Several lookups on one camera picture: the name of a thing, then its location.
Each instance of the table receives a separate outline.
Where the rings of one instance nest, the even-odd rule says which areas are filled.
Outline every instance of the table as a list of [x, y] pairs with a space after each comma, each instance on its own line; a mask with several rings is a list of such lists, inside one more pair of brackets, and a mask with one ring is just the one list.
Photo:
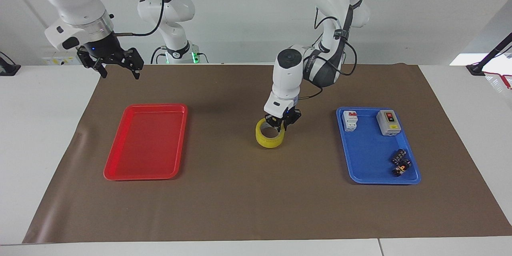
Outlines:
[[[485, 78], [471, 76], [464, 67], [420, 68], [508, 221], [512, 222], [512, 196], [508, 191], [512, 187], [512, 166], [506, 161], [512, 155], [512, 111]], [[0, 243], [21, 243], [98, 78], [96, 72], [80, 66], [24, 66], [16, 77], [0, 78], [0, 136], [7, 139], [0, 148]], [[479, 115], [485, 115], [484, 125], [475, 125]], [[492, 165], [487, 159], [494, 159]], [[267, 255], [384, 253], [389, 256], [411, 251], [425, 255], [509, 255], [512, 237], [17, 245], [0, 247], [0, 255], [69, 254], [70, 251], [160, 254], [170, 250], [177, 255], [198, 251]]]

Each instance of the black pole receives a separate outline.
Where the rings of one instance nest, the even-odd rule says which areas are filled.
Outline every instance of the black pole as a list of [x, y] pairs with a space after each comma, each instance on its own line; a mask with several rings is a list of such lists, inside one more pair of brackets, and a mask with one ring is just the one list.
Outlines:
[[485, 56], [484, 59], [482, 59], [478, 64], [476, 65], [467, 65], [466, 68], [470, 71], [470, 73], [474, 76], [485, 76], [484, 72], [482, 72], [483, 67], [489, 63], [496, 55], [498, 55], [499, 52], [503, 51], [510, 43], [512, 43], [512, 33], [508, 34], [503, 41], [496, 46], [487, 56]]
[[11, 65], [7, 63], [2, 57], [0, 57], [0, 67], [3, 68], [3, 72], [0, 72], [0, 76], [14, 76], [18, 70], [20, 70], [21, 65]]

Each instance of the yellow tape roll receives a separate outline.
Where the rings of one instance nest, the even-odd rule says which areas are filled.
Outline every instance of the yellow tape roll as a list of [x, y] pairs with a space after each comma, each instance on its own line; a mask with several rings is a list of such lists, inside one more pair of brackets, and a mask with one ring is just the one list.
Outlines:
[[256, 124], [256, 141], [258, 141], [258, 143], [261, 146], [272, 149], [278, 147], [279, 145], [281, 145], [281, 143], [283, 143], [283, 139], [285, 138], [285, 129], [283, 125], [281, 125], [281, 131], [279, 132], [279, 134], [273, 138], [268, 138], [261, 133], [261, 130], [265, 128], [274, 127], [270, 126], [270, 124], [268, 124], [267, 121], [265, 121], [265, 118], [263, 118]]

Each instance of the plastic tray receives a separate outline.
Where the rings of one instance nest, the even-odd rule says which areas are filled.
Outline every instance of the plastic tray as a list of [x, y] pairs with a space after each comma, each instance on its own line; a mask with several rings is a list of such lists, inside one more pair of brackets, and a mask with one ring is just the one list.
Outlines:
[[186, 118], [183, 104], [128, 106], [105, 165], [105, 178], [161, 180], [176, 176]]
[[[342, 114], [345, 110], [357, 112], [357, 128], [353, 132], [345, 132], [343, 129]], [[395, 111], [402, 131], [396, 136], [383, 136], [376, 119], [379, 110], [391, 109], [341, 107], [336, 111], [350, 177], [361, 184], [410, 185], [419, 183], [421, 174], [398, 113]], [[406, 157], [411, 160], [412, 166], [403, 175], [395, 176], [391, 171], [396, 166], [391, 163], [390, 159], [399, 149], [407, 152]]]

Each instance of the brown mat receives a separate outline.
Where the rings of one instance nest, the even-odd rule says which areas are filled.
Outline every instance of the brown mat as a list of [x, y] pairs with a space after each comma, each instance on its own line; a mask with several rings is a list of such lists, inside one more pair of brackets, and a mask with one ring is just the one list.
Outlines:
[[[362, 65], [314, 99], [276, 150], [258, 146], [271, 66], [110, 66], [46, 190], [24, 243], [511, 235], [417, 66]], [[316, 89], [303, 84], [303, 95]], [[103, 168], [133, 103], [190, 109], [181, 173], [111, 182]], [[358, 185], [347, 172], [340, 106], [394, 108], [422, 173], [413, 186]]]

